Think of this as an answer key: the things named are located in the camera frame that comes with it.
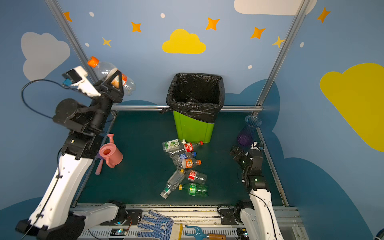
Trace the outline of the orange label bottle front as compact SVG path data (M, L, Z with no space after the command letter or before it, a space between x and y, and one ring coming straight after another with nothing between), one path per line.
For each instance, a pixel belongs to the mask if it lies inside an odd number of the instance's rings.
M91 57L88 60L88 65L94 69L98 79L102 81L106 81L116 71L118 71L118 68L115 65L108 62L100 62L100 60L96 57ZM125 95L131 95L132 92L136 90L135 82L125 74L122 74L121 79Z

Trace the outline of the green Sprite bottle yellow cap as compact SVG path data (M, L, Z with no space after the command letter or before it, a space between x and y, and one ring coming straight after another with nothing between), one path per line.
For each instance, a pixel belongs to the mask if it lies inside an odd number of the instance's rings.
M189 196L193 197L206 197L208 195L208 188L205 185L199 185L195 183L179 185L179 191L187 192Z

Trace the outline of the orange red label bottle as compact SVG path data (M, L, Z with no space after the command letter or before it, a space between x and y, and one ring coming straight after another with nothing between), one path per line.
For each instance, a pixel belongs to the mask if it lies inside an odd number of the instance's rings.
M177 164L177 169L178 170L192 169L201 164L202 164L201 160L196 160L194 158L182 159L181 162Z

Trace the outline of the clear bottle green label front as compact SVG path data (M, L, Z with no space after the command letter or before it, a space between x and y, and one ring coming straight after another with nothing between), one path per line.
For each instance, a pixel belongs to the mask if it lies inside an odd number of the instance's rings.
M168 196L175 191L179 185L182 183L182 181L185 179L184 173L182 173L181 170L176 170L173 175L168 179L166 187L161 192L161 196L164 199L167 199Z

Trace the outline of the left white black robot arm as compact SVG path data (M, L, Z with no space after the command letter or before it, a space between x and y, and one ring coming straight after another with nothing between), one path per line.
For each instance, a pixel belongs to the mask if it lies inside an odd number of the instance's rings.
M82 232L105 222L124 223L126 206L109 201L87 211L70 210L77 189L98 155L103 131L113 104L124 96L122 86L112 79L92 84L88 73L78 66L64 73L63 88L88 96L89 106L65 99L57 107L53 121L70 132L58 152L57 169L41 202L28 219L21 220L16 231L38 240L76 240Z

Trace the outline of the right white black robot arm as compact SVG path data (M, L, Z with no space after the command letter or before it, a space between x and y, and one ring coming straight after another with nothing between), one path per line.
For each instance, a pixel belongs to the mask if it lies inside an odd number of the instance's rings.
M232 146L230 155L242 170L242 183L250 203L240 202L235 216L240 218L250 240L282 240L283 234L273 209L272 195L263 176L263 154L252 146L247 152L241 146Z

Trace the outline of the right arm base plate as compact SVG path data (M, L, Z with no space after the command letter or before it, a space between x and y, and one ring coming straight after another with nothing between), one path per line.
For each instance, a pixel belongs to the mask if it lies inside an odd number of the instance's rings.
M242 225L232 209L219 208L217 210L222 225Z

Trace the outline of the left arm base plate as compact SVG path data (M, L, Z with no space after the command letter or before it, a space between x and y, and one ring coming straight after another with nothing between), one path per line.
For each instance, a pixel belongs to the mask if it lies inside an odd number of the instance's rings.
M143 211L139 209L128 209L126 210L126 217L124 217L121 221L118 220L112 220L107 221L102 224L101 226L136 226L138 222L141 221L143 215Z

